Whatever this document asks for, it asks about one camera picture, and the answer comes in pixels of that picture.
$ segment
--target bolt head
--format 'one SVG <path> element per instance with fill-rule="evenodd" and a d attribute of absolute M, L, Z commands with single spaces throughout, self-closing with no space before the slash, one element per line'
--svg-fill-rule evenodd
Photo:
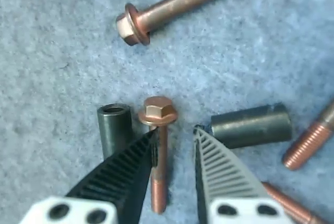
<path fill-rule="evenodd" d="M 135 6 L 126 4 L 125 12 L 116 18 L 118 33 L 128 45 L 135 45 L 138 43 L 147 45 L 150 43 L 148 34 L 142 31 L 137 25 L 138 16 L 139 14 Z"/>
<path fill-rule="evenodd" d="M 177 111 L 169 98 L 154 96 L 145 100 L 139 119 L 147 125 L 167 125 L 177 119 Z"/>
<path fill-rule="evenodd" d="M 128 45 L 135 45 L 139 43 L 139 40 L 135 32 L 133 31 L 133 28 L 131 24 L 129 23 L 125 13 L 117 17 L 116 26 L 117 26 L 118 33 Z"/>

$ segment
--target bolt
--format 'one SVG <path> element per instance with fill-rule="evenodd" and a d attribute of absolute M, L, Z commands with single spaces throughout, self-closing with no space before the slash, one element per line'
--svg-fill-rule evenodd
<path fill-rule="evenodd" d="M 285 212 L 291 216 L 293 220 L 301 224 L 327 224 L 328 222 L 322 220 L 320 217 L 312 214 L 308 209 L 300 205 L 298 202 L 280 192 L 267 182 L 263 182 L 263 186 L 268 194 L 280 203 Z"/>
<path fill-rule="evenodd" d="M 149 125 L 150 130 L 159 127 L 158 164 L 151 171 L 151 207 L 155 213 L 161 214 L 167 205 L 168 124 L 176 121 L 177 111 L 170 99 L 155 96 L 145 100 L 144 110 L 138 116 L 142 123 Z"/>
<path fill-rule="evenodd" d="M 207 1 L 209 0 L 163 0 L 143 11 L 138 11 L 128 3 L 125 5 L 125 12 L 116 19 L 117 29 L 127 44 L 148 45 L 150 31 Z"/>
<path fill-rule="evenodd" d="M 300 168 L 333 135 L 334 100 L 322 111 L 318 119 L 286 151 L 283 164 L 290 170 Z"/>

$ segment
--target dark metal bushing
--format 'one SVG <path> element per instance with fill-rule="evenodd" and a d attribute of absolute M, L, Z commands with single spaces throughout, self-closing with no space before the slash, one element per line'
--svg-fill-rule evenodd
<path fill-rule="evenodd" d="M 125 104 L 109 104 L 98 109 L 103 158 L 124 149 L 133 140 L 131 110 Z"/>
<path fill-rule="evenodd" d="M 228 148 L 284 142 L 292 138 L 290 117 L 282 103 L 212 116 L 211 130 Z"/>

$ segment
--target gray fabric surface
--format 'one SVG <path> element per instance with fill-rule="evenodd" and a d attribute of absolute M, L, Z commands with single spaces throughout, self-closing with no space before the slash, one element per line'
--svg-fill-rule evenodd
<path fill-rule="evenodd" d="M 64 195 L 102 160 L 96 109 L 151 95 L 174 100 L 171 204 L 141 223 L 196 223 L 192 127 L 210 115 L 282 101 L 297 136 L 333 95 L 333 0 L 217 0 L 127 46 L 115 17 L 126 2 L 0 0 L 0 223 Z M 142 127 L 135 120 L 136 130 Z M 261 179 L 334 222 L 334 142 L 301 170 L 289 143 L 234 152 Z"/>

